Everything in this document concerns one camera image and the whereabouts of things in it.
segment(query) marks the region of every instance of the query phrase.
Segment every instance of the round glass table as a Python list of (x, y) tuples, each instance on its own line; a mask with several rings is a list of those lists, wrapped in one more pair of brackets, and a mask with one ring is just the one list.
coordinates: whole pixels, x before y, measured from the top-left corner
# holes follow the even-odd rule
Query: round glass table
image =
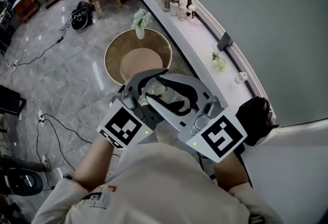
[(154, 68), (169, 68), (172, 48), (159, 32), (145, 29), (144, 39), (138, 39), (135, 30), (121, 33), (108, 45), (105, 68), (109, 77), (123, 85), (135, 73)]

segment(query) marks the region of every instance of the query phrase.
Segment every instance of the white vase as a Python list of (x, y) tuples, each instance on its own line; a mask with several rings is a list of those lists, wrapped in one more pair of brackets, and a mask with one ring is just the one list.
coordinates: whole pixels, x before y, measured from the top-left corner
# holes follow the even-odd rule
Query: white vase
[(136, 28), (135, 29), (135, 33), (136, 33), (138, 39), (140, 39), (140, 40), (144, 39), (144, 37), (145, 37), (145, 30), (144, 30), (144, 28)]

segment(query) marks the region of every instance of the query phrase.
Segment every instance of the shirt sleeve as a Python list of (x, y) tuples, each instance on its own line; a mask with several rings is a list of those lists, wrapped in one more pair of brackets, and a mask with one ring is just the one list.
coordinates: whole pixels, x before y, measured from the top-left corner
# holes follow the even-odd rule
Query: shirt sleeve
[(89, 192), (77, 182), (61, 179), (36, 213), (32, 224), (63, 222), (71, 207), (88, 194)]
[(249, 183), (233, 187), (229, 194), (245, 205), (251, 214), (259, 214), (266, 224), (281, 224), (279, 215), (254, 191)]

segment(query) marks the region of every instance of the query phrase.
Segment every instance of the gray wall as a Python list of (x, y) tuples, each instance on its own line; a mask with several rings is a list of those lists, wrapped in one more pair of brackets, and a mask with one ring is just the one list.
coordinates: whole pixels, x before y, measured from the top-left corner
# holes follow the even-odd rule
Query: gray wall
[(200, 0), (241, 49), (281, 126), (328, 117), (328, 0)]

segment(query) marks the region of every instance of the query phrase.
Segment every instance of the window sill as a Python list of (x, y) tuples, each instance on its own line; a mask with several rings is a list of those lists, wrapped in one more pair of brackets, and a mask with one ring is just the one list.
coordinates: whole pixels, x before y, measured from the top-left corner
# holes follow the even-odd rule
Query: window sill
[(224, 108), (229, 106), (236, 113), (243, 103), (252, 98), (244, 83), (239, 86), (233, 84), (238, 71), (224, 52), (220, 52), (220, 56), (228, 66), (223, 72), (214, 67), (212, 52), (217, 41), (202, 23), (192, 25), (188, 19), (181, 22), (169, 12), (163, 12), (155, 0), (143, 1), (174, 39), (199, 79), (219, 98)]

